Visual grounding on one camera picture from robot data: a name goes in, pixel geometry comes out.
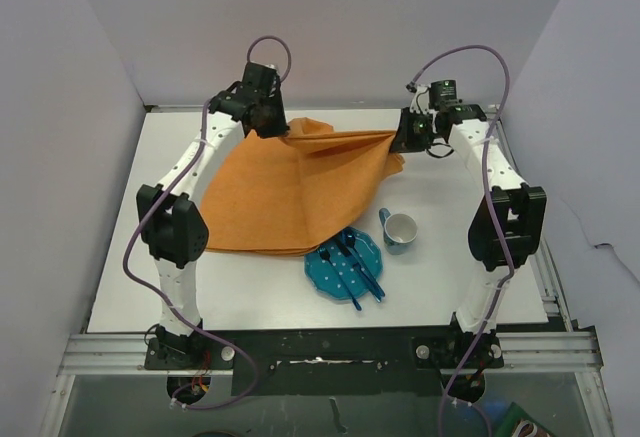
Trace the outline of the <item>blue polka dot plate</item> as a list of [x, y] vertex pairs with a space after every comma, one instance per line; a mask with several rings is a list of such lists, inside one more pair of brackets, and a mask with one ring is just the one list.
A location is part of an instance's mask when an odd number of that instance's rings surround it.
[[[383, 272], [383, 259], [380, 248], [367, 233], [355, 229], [354, 227], [350, 228], [355, 234], [355, 247], [358, 250], [360, 257], [364, 260], [365, 265], [369, 269], [371, 275], [378, 282]], [[345, 244], [342, 232], [335, 237]], [[343, 273], [343, 276], [346, 278], [349, 288], [354, 293], [356, 298], [361, 298], [366, 293], [370, 293], [359, 275], [352, 269], [345, 256], [335, 245], [335, 243], [333, 242], [333, 238], [329, 241], [326, 241], [323, 245], [329, 250], [332, 260], [337, 264], [338, 269]], [[317, 249], [315, 251], [307, 253], [304, 256], [304, 273], [313, 284], [315, 289], [325, 296], [331, 297], [335, 300], [350, 301], [345, 293], [341, 292], [340, 290], [335, 290], [333, 292], [334, 297], [323, 290], [322, 281], [320, 280], [322, 274], [319, 270], [318, 263], [319, 256], [317, 254]]]

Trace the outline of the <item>orange cloth placemat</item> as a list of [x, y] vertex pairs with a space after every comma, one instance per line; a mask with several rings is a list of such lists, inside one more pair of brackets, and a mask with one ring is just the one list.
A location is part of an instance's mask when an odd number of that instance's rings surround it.
[[250, 134], [211, 180], [207, 250], [301, 256], [354, 223], [402, 171], [392, 130], [336, 131], [296, 118], [282, 138]]

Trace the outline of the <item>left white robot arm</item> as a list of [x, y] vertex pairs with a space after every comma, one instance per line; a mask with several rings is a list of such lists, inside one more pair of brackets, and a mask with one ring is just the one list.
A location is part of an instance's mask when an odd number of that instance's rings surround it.
[[196, 261], [209, 238], [199, 209], [204, 193], [249, 133], [272, 138], [288, 130], [277, 68], [248, 62], [241, 80], [205, 103], [199, 133], [177, 163], [156, 185], [143, 185], [137, 192], [139, 228], [134, 236], [146, 244], [158, 271], [160, 336], [169, 339], [168, 356], [180, 367], [195, 366], [204, 352], [201, 339], [192, 335], [202, 325]]

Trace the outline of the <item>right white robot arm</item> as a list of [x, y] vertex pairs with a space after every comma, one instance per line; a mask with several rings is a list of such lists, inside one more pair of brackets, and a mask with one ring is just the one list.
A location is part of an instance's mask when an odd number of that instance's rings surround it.
[[462, 331], [445, 341], [448, 359], [469, 365], [481, 353], [477, 334], [496, 328], [496, 314], [517, 270], [538, 250], [547, 196], [522, 178], [494, 135], [497, 121], [457, 96], [454, 80], [410, 83], [410, 104], [401, 110], [394, 152], [426, 152], [444, 145], [465, 165], [482, 197], [467, 232], [479, 274], [455, 311]]

